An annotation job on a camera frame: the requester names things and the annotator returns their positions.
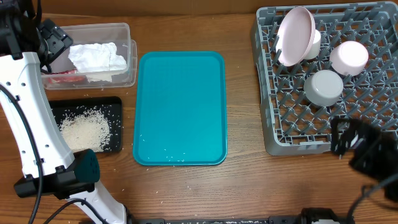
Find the large white plate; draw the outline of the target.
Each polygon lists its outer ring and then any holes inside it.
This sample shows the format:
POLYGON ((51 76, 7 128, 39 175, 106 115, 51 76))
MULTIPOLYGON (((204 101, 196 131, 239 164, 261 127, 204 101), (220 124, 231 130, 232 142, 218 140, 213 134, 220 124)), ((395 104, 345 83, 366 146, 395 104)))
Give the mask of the large white plate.
POLYGON ((309 53, 315 38, 315 20, 309 10, 298 6, 283 18, 278 33, 276 51, 281 51, 279 63, 291 67, 309 53))

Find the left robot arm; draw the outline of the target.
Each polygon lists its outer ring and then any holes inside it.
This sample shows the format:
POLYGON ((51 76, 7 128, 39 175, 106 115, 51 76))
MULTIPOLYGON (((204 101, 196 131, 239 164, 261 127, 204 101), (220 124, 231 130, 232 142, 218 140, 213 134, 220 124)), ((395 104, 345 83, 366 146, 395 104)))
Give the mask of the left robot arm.
POLYGON ((53 21, 42 19, 39 2, 1 2, 1 106, 24 174, 14 189, 21 198, 54 195, 95 223, 133 223, 129 210, 101 183, 95 153, 68 147, 45 94, 42 70, 72 42, 53 21))

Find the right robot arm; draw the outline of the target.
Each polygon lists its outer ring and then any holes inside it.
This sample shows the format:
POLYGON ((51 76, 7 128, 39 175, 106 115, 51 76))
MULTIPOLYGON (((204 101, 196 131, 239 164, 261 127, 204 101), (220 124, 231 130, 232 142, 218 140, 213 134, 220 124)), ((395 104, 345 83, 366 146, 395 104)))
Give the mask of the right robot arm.
POLYGON ((338 217, 329 208, 304 208, 295 223, 354 223, 359 204, 381 189, 385 198, 397 202, 397 141, 360 119, 335 117, 331 121, 331 152, 343 157, 349 150, 353 151, 351 168, 377 184, 361 187, 361 195, 352 203, 345 218, 338 217))

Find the white napkin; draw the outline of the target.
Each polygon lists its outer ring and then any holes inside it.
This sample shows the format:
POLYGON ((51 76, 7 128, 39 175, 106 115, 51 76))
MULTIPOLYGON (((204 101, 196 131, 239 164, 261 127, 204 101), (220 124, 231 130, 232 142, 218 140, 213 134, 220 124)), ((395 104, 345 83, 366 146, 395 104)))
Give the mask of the white napkin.
POLYGON ((70 47, 69 60, 79 73, 89 73, 89 82, 112 82, 110 71, 124 70, 127 62, 117 54, 114 42, 106 44, 83 44, 70 47))

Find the white paper cup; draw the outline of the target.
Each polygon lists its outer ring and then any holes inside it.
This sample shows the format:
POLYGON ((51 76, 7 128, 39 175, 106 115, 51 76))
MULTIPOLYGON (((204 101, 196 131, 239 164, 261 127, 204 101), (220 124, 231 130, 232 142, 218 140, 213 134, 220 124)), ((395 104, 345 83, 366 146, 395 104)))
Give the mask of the white paper cup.
POLYGON ((316 30, 313 44, 310 48, 310 51, 304 58, 305 60, 311 60, 318 56, 318 54, 320 53, 321 41, 322 41, 321 33, 318 30, 316 30))

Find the grey metal bowl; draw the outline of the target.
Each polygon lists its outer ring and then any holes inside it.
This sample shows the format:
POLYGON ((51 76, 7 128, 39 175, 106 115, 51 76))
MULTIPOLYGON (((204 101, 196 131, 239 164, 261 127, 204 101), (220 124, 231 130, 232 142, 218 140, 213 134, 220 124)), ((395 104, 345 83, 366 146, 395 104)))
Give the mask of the grey metal bowl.
POLYGON ((303 86, 306 97, 317 106, 331 106, 343 91, 343 81, 331 70, 320 70, 308 77, 303 86))

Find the red sauce packet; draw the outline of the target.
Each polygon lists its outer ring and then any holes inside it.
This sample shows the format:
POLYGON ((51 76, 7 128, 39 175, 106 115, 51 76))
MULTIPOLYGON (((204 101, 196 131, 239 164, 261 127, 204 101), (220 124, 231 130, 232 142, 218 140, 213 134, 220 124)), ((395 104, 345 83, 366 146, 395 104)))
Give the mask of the red sauce packet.
POLYGON ((77 73, 76 69, 51 73, 48 81, 49 83, 75 83, 85 80, 85 76, 76 75, 77 73))

